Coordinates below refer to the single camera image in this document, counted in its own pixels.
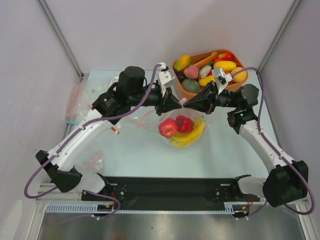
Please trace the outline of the red toy apple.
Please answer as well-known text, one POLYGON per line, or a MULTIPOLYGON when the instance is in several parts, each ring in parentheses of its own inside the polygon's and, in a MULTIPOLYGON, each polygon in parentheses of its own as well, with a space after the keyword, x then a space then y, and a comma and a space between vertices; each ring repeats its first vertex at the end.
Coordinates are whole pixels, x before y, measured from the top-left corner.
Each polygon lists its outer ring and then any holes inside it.
POLYGON ((167 118, 158 125, 158 132, 160 135, 166 138, 174 136, 177 132, 177 124, 174 119, 167 118))

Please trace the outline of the red toy bell pepper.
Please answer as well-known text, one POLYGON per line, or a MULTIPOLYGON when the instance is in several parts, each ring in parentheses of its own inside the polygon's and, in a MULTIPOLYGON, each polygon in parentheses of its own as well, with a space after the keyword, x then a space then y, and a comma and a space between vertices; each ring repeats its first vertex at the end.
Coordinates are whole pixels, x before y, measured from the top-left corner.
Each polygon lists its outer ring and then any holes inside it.
POLYGON ((177 131, 179 133, 189 133, 193 130, 195 125, 194 121, 191 118, 184 115, 178 115, 175 118, 175 122, 177 125, 177 131))

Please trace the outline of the clear red-dotted zip bag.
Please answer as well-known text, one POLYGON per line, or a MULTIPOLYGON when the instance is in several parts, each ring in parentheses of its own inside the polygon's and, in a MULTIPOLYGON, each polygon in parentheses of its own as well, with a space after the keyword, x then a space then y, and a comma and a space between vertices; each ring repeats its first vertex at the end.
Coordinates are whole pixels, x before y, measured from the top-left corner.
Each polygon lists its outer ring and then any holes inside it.
POLYGON ((140 107, 125 120, 139 130, 156 134, 175 148, 185 148, 197 142, 208 125, 204 114, 185 107, 161 115, 157 115, 152 107, 140 107))

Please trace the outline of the yellow toy banana bunch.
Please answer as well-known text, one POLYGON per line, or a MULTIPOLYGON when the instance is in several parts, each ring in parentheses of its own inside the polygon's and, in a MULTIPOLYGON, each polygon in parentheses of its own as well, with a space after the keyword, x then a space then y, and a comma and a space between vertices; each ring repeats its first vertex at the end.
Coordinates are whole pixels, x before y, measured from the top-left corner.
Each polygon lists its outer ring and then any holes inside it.
POLYGON ((176 148, 184 148, 194 142, 196 142, 203 134, 206 127, 206 121, 203 117, 198 118, 193 130, 187 133, 176 133, 169 139, 169 142, 176 148))

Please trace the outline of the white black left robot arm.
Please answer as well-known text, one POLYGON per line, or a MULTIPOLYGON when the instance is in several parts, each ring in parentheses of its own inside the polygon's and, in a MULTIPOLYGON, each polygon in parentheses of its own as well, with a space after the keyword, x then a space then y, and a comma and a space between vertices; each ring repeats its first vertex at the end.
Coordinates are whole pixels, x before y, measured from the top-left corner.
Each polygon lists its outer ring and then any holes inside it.
POLYGON ((80 151, 103 131, 140 107, 153 107, 159 116, 182 108, 172 93, 170 85, 174 78, 165 63, 155 65, 149 83, 145 75, 142 68, 128 66, 119 74, 117 81, 92 103, 82 122, 61 143, 35 155, 55 190, 67 193, 84 184, 84 189, 91 191, 97 199, 107 199, 110 187, 100 176, 83 178, 80 170, 76 169, 80 151))

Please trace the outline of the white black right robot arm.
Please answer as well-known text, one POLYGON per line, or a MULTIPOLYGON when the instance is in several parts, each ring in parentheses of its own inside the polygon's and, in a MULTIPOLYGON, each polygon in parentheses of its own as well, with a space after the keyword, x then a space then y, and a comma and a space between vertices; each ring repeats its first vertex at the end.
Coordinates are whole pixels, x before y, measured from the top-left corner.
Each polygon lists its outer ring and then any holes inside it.
POLYGON ((248 194, 263 197, 272 207, 279 207, 310 196, 308 185, 309 168, 304 161, 296 161, 277 146, 261 127, 260 118, 253 107, 258 104, 259 89, 245 84, 234 92, 218 93, 214 82, 183 103, 183 107, 207 115, 217 107, 233 108, 227 121, 256 152, 263 162, 268 176, 258 178, 244 176, 230 188, 231 196, 242 201, 248 194))

